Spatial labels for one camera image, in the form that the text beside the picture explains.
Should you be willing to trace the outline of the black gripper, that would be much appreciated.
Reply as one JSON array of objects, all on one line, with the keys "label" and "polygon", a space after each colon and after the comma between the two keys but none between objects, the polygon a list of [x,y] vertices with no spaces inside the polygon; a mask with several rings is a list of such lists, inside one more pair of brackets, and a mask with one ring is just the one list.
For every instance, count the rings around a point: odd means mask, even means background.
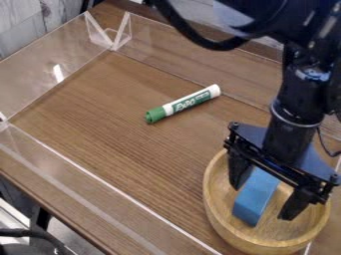
[{"label": "black gripper", "polygon": [[271,128],[231,122],[223,142],[228,182],[238,190],[258,166],[292,187],[276,218],[291,221],[310,204],[325,204],[341,176],[318,155],[309,139],[276,134]]}]

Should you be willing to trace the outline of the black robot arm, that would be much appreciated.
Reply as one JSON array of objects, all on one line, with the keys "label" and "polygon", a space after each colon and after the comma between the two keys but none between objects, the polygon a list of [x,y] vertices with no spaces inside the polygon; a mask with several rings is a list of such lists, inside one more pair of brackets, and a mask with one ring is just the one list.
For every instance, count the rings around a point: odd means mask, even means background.
[{"label": "black robot arm", "polygon": [[327,115],[341,115],[341,0],[212,0],[232,36],[212,41],[188,25],[169,0],[151,0],[177,32],[212,51],[266,36],[283,45],[282,84],[267,127],[228,125],[228,182],[239,188],[256,166],[292,187],[278,218],[326,203],[341,176],[318,158],[313,139]]}]

